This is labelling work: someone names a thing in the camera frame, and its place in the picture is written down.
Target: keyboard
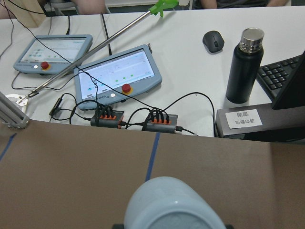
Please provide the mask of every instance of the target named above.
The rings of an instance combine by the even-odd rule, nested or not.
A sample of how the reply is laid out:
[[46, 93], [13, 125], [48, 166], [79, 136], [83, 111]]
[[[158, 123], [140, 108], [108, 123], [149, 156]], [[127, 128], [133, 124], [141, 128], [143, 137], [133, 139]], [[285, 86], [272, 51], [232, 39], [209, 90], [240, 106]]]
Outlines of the keyboard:
[[289, 79], [293, 69], [297, 67], [301, 56], [299, 55], [259, 68], [256, 79], [272, 101]]

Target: metal pole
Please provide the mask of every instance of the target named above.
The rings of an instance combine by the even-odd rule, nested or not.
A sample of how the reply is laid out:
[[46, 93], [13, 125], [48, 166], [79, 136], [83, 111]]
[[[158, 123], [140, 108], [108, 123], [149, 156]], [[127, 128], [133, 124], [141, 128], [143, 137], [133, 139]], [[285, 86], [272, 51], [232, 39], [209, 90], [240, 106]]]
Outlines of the metal pole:
[[46, 82], [44, 82], [43, 84], [41, 84], [40, 86], [36, 87], [35, 89], [33, 89], [24, 99], [26, 98], [31, 98], [37, 94], [39, 94], [39, 92], [45, 88], [46, 86], [48, 86], [49, 84], [51, 84], [53, 81], [55, 81], [57, 78], [60, 78], [62, 76], [64, 76], [65, 74], [67, 74], [70, 70], [72, 70], [73, 68], [75, 68], [77, 65], [81, 64], [83, 61], [85, 61], [87, 58], [91, 57], [93, 54], [95, 54], [97, 51], [99, 51], [100, 49], [102, 49], [103, 47], [107, 46], [110, 42], [112, 42], [114, 39], [116, 39], [118, 36], [120, 36], [121, 34], [123, 34], [124, 32], [126, 32], [127, 30], [129, 30], [130, 28], [132, 28], [133, 26], [135, 26], [137, 23], [139, 23], [141, 20], [143, 20], [144, 18], [146, 18], [147, 16], [151, 15], [150, 11], [147, 11], [146, 13], [144, 13], [143, 15], [141, 15], [140, 17], [138, 17], [136, 20], [134, 20], [133, 22], [129, 23], [127, 26], [125, 26], [123, 29], [119, 30], [118, 32], [116, 32], [113, 36], [111, 36], [110, 38], [108, 38], [107, 40], [105, 40], [104, 42], [102, 42], [101, 44], [99, 44], [98, 46], [96, 46], [94, 49], [92, 49], [91, 51], [89, 51], [88, 53], [86, 53], [84, 56], [82, 56], [81, 58], [77, 59], [76, 61], [74, 61], [73, 63], [71, 63], [68, 67], [66, 67], [64, 70], [62, 70], [60, 73], [57, 73], [56, 75], [54, 75], [52, 78], [48, 79]]

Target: black cable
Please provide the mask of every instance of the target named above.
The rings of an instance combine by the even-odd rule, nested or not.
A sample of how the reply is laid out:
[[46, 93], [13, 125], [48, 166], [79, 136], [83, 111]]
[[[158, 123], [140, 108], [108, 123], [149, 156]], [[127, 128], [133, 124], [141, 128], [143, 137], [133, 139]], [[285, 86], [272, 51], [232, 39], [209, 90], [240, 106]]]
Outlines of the black cable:
[[[62, 59], [64, 59], [65, 61], [67, 61], [68, 63], [71, 63], [69, 60], [67, 60], [66, 58], [64, 58], [63, 56], [61, 56], [58, 52], [56, 52], [56, 51], [50, 49], [49, 47], [47, 47], [46, 45], [44, 45], [44, 44], [34, 35], [34, 33], [33, 33], [29, 28], [27, 28], [24, 24], [22, 24], [21, 21], [19, 21], [17, 18], [16, 18], [16, 20], [17, 20], [24, 28], [26, 28], [26, 29], [33, 35], [33, 37], [35, 37], [36, 40], [37, 40], [39, 43], [41, 43], [44, 47], [46, 47], [47, 49], [53, 51], [54, 53], [56, 53], [57, 55], [59, 55]], [[138, 101], [139, 103], [142, 103], [143, 105], [145, 105], [145, 106], [147, 106], [147, 107], [153, 108], [153, 106], [150, 106], [150, 105], [148, 105], [148, 104], [146, 104], [146, 103], [144, 103], [144, 102], [142, 102], [142, 101], [140, 101], [140, 100], [138, 100], [138, 99], [136, 99], [136, 98], [134, 98], [134, 97], [131, 97], [131, 96], [126, 95], [126, 94], [123, 94], [122, 92], [119, 92], [119, 91], [113, 89], [112, 87], [108, 86], [107, 84], [105, 84], [105, 83], [99, 81], [98, 79], [94, 78], [94, 77], [91, 76], [88, 72], [84, 71], [84, 70], [81, 69], [80, 67], [76, 66], [76, 68], [78, 68], [80, 71], [82, 71], [83, 73], [85, 73], [86, 75], [88, 75], [88, 76], [90, 77], [91, 81], [94, 83], [94, 85], [95, 85], [96, 88], [97, 88], [97, 90], [96, 90], [96, 95], [98, 94], [98, 85], [93, 81], [93, 79], [96, 80], [96, 81], [98, 81], [98, 82], [100, 82], [100, 83], [102, 83], [102, 84], [104, 84], [106, 87], [110, 88], [111, 90], [113, 90], [113, 91], [115, 91], [115, 92], [117, 92], [117, 93], [119, 93], [119, 94], [122, 94], [122, 95], [124, 95], [124, 96], [126, 96], [126, 97], [128, 97], [128, 98], [131, 98], [131, 99], [135, 100], [135, 101]]]
[[[66, 108], [61, 108], [61, 109], [59, 109], [58, 111], [70, 111], [70, 112], [72, 112], [72, 110], [66, 109]], [[87, 118], [85, 118], [85, 117], [80, 116], [80, 115], [79, 115], [78, 113], [76, 113], [76, 112], [75, 112], [74, 114], [77, 115], [78, 117], [84, 119], [84, 120], [87, 119]], [[50, 120], [49, 120], [49, 122], [51, 122], [52, 119], [54, 119], [54, 120], [56, 120], [56, 121], [66, 121], [66, 120], [69, 120], [69, 118], [70, 118], [70, 117], [58, 119], [58, 118], [54, 118], [54, 116], [52, 115], [51, 118], [50, 118]]]
[[61, 98], [63, 98], [63, 96], [66, 95], [66, 94], [73, 97], [73, 99], [74, 99], [74, 101], [75, 101], [75, 105], [76, 105], [76, 103], [77, 103], [77, 102], [76, 102], [76, 98], [75, 98], [75, 96], [72, 95], [71, 93], [66, 92], [66, 93], [64, 93], [64, 94], [61, 95]]
[[182, 130], [184, 130], [184, 131], [186, 131], [186, 132], [189, 132], [189, 133], [191, 133], [192, 135], [198, 136], [197, 134], [195, 134], [194, 132], [192, 132], [192, 131], [190, 131], [190, 130], [187, 130], [187, 129], [184, 129], [184, 128], [182, 128]]
[[129, 117], [128, 121], [127, 121], [127, 124], [126, 124], [125, 129], [127, 129], [129, 126], [131, 126], [129, 123], [130, 123], [132, 117], [133, 117], [138, 111], [141, 111], [141, 110], [148, 110], [148, 111], [150, 111], [150, 109], [147, 108], [147, 107], [142, 107], [142, 108], [139, 108], [139, 109], [135, 110], [135, 111], [130, 115], [130, 117]]
[[[103, 19], [104, 28], [105, 28], [106, 38], [108, 39], [109, 36], [108, 36], [108, 31], [107, 31], [107, 26], [106, 26], [104, 14], [102, 13], [101, 15], [102, 15], [102, 19]], [[109, 55], [111, 56], [112, 55], [112, 51], [111, 51], [110, 43], [108, 44], [108, 51], [109, 51]]]
[[17, 5], [16, 3], [12, 2], [11, 0], [8, 0], [11, 4], [17, 6], [18, 8], [22, 9], [22, 10], [25, 10], [25, 11], [28, 11], [28, 12], [31, 12], [31, 13], [37, 13], [37, 14], [45, 14], [45, 13], [40, 13], [40, 12], [35, 12], [35, 11], [31, 11], [31, 10], [28, 10], [28, 9], [25, 9], [19, 5]]
[[69, 35], [69, 33], [70, 33], [70, 26], [71, 26], [70, 15], [68, 15], [68, 29], [67, 29], [66, 35]]
[[50, 15], [50, 28], [49, 28], [48, 35], [50, 34], [51, 28], [52, 28], [52, 15]]
[[212, 110], [213, 110], [213, 133], [214, 133], [214, 136], [216, 136], [216, 129], [215, 129], [215, 110], [214, 110], [214, 105], [212, 103], [212, 100], [205, 94], [201, 93], [201, 92], [191, 92], [191, 93], [188, 93], [182, 97], [180, 97], [179, 99], [177, 99], [176, 101], [174, 101], [173, 103], [171, 103], [168, 107], [166, 107], [165, 109], [163, 109], [163, 111], [167, 110], [168, 108], [170, 108], [172, 105], [174, 105], [176, 102], [178, 102], [179, 100], [189, 96], [189, 95], [192, 95], [192, 94], [200, 94], [204, 97], [206, 97], [209, 101], [210, 101], [210, 104], [212, 106]]
[[76, 104], [76, 105], [73, 107], [73, 109], [72, 109], [72, 111], [71, 111], [71, 115], [70, 115], [70, 117], [69, 117], [69, 124], [72, 124], [72, 118], [73, 118], [73, 116], [74, 116], [74, 114], [75, 114], [76, 108], [77, 108], [79, 105], [81, 105], [81, 104], [83, 104], [83, 103], [86, 103], [86, 102], [93, 102], [93, 103], [96, 103], [96, 109], [97, 109], [99, 106], [105, 106], [104, 104], [101, 104], [101, 103], [99, 103], [99, 102], [97, 102], [96, 100], [93, 100], [93, 99], [81, 101], [81, 102], [79, 102], [78, 104]]
[[159, 109], [157, 107], [154, 107], [152, 110], [150, 110], [149, 115], [146, 117], [145, 121], [143, 122], [142, 130], [146, 129], [149, 120], [154, 121], [154, 117], [158, 117], [157, 121], [159, 121], [159, 114], [162, 114], [162, 112], [163, 112], [163, 110], [161, 110], [161, 109]]
[[2, 5], [2, 4], [1, 4], [1, 5], [2, 5], [4, 8], [6, 8], [6, 10], [7, 10], [7, 12], [8, 12], [8, 15], [9, 15], [9, 17], [10, 17], [10, 21], [11, 21], [13, 27], [12, 27], [11, 32], [10, 32], [10, 44], [9, 44], [9, 45], [3, 50], [3, 52], [0, 54], [0, 60], [1, 60], [2, 55], [6, 52], [6, 50], [13, 44], [13, 32], [14, 32], [14, 28], [15, 28], [14, 23], [13, 23], [13, 20], [11, 19], [11, 16], [10, 16], [10, 12], [9, 12], [8, 8], [6, 7], [6, 5], [5, 5], [5, 1], [3, 1], [3, 3], [4, 3], [4, 5]]
[[[58, 52], [56, 52], [56, 51], [54, 51], [54, 50], [52, 50], [52, 49], [50, 49], [49, 47], [47, 47], [46, 45], [44, 45], [33, 33], [32, 33], [32, 31], [30, 30], [30, 29], [28, 29], [25, 25], [23, 25], [17, 18], [16, 18], [16, 20], [23, 26], [23, 27], [25, 27], [27, 30], [29, 30], [30, 31], [30, 33], [36, 38], [36, 40], [38, 40], [44, 47], [46, 47], [47, 49], [49, 49], [49, 50], [51, 50], [51, 51], [53, 51], [54, 53], [56, 53], [57, 55], [59, 55], [62, 59], [64, 59], [65, 61], [67, 61], [67, 62], [69, 62], [69, 63], [71, 63], [70, 61], [68, 61], [67, 59], [65, 59], [63, 56], [61, 56]], [[148, 105], [148, 104], [146, 104], [146, 103], [144, 103], [144, 102], [142, 102], [142, 101], [140, 101], [140, 100], [138, 100], [138, 99], [136, 99], [136, 98], [134, 98], [134, 97], [131, 97], [131, 96], [128, 96], [128, 95], [126, 95], [126, 94], [123, 94], [123, 93], [121, 93], [121, 92], [119, 92], [119, 91], [117, 91], [117, 90], [115, 90], [115, 89], [113, 89], [113, 88], [111, 88], [110, 86], [108, 86], [108, 85], [106, 85], [105, 83], [103, 83], [103, 82], [101, 82], [101, 81], [99, 81], [98, 79], [96, 79], [96, 78], [94, 78], [93, 76], [91, 76], [88, 72], [86, 72], [86, 71], [84, 71], [83, 69], [81, 69], [81, 68], [79, 68], [78, 66], [76, 66], [76, 68], [78, 68], [80, 71], [82, 71], [82, 72], [84, 72], [85, 74], [87, 74], [89, 77], [90, 77], [90, 79], [92, 80], [92, 82], [96, 85], [96, 87], [97, 87], [97, 90], [96, 90], [96, 103], [98, 103], [97, 102], [97, 94], [98, 94], [98, 85], [94, 82], [94, 80], [96, 80], [96, 81], [98, 81], [98, 82], [100, 82], [100, 83], [102, 83], [102, 84], [104, 84], [105, 86], [107, 86], [108, 88], [110, 88], [111, 90], [113, 90], [113, 91], [115, 91], [115, 92], [117, 92], [117, 93], [119, 93], [119, 94], [122, 94], [122, 95], [125, 95], [126, 97], [128, 97], [128, 98], [131, 98], [131, 99], [133, 99], [133, 100], [135, 100], [135, 101], [138, 101], [138, 102], [140, 102], [140, 103], [142, 103], [143, 105], [145, 105], [145, 106], [147, 106], [147, 107], [150, 107], [150, 108], [152, 108], [152, 109], [155, 109], [155, 107], [153, 107], [153, 106], [150, 106], [150, 105]], [[205, 95], [205, 94], [203, 94], [203, 93], [200, 93], [200, 92], [193, 92], [193, 93], [189, 93], [189, 94], [186, 94], [186, 95], [184, 95], [184, 96], [182, 96], [182, 97], [180, 97], [179, 99], [177, 99], [176, 101], [174, 101], [173, 103], [171, 103], [168, 107], [166, 107], [165, 109], [159, 109], [159, 108], [157, 108], [158, 110], [160, 110], [160, 111], [162, 111], [162, 112], [165, 112], [165, 110], [167, 110], [169, 107], [171, 107], [172, 105], [174, 105], [176, 102], [178, 102], [179, 100], [181, 100], [181, 99], [183, 99], [184, 97], [186, 97], [186, 96], [189, 96], [189, 95], [191, 95], [191, 94], [201, 94], [201, 95], [203, 95], [203, 96], [205, 96], [209, 101], [210, 101], [210, 103], [211, 103], [211, 106], [212, 106], [212, 109], [213, 109], [213, 132], [214, 132], [214, 136], [216, 136], [216, 129], [215, 129], [215, 110], [214, 110], [214, 105], [213, 105], [213, 103], [212, 103], [212, 101], [211, 101], [211, 99], [207, 96], [207, 95]], [[71, 114], [71, 117], [69, 118], [69, 122], [71, 123], [71, 118], [73, 117], [73, 114]]]
[[[16, 81], [16, 79], [17, 79], [17, 77], [19, 76], [20, 73], [21, 73], [21, 72], [18, 72], [17, 75], [15, 76], [15, 78], [13, 79], [13, 81], [11, 82], [11, 87], [12, 87], [12, 89], [14, 89], [14, 90], [29, 89], [29, 90], [30, 90], [30, 88], [34, 89], [34, 88], [37, 87], [37, 86], [14, 87], [14, 83], [15, 83], [15, 81]], [[75, 76], [77, 76], [77, 75], [78, 75], [78, 74], [72, 76], [72, 77], [71, 77], [63, 86], [61, 86], [60, 88], [53, 88], [53, 87], [45, 87], [45, 88], [46, 88], [46, 89], [55, 90], [55, 91], [60, 91], [62, 88], [64, 88], [64, 87], [68, 84], [68, 82], [70, 82], [70, 81], [71, 81]]]

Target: green grabber handle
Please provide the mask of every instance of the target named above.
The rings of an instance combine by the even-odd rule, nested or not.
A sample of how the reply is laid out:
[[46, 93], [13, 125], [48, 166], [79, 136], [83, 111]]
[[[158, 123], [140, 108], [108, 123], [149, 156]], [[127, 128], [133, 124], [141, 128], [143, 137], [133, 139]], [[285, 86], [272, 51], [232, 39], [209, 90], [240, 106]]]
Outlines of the green grabber handle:
[[164, 9], [174, 8], [178, 3], [178, 0], [159, 0], [154, 6], [149, 8], [149, 11], [154, 15], [160, 12], [160, 16], [163, 17]]

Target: computer mouse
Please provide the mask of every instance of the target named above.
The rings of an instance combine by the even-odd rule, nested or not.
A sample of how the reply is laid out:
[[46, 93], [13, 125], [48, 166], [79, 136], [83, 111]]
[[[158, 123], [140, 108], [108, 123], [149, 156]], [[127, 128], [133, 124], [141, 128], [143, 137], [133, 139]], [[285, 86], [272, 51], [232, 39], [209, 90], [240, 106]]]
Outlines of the computer mouse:
[[207, 32], [202, 39], [204, 45], [212, 53], [218, 52], [224, 47], [224, 40], [218, 31]]

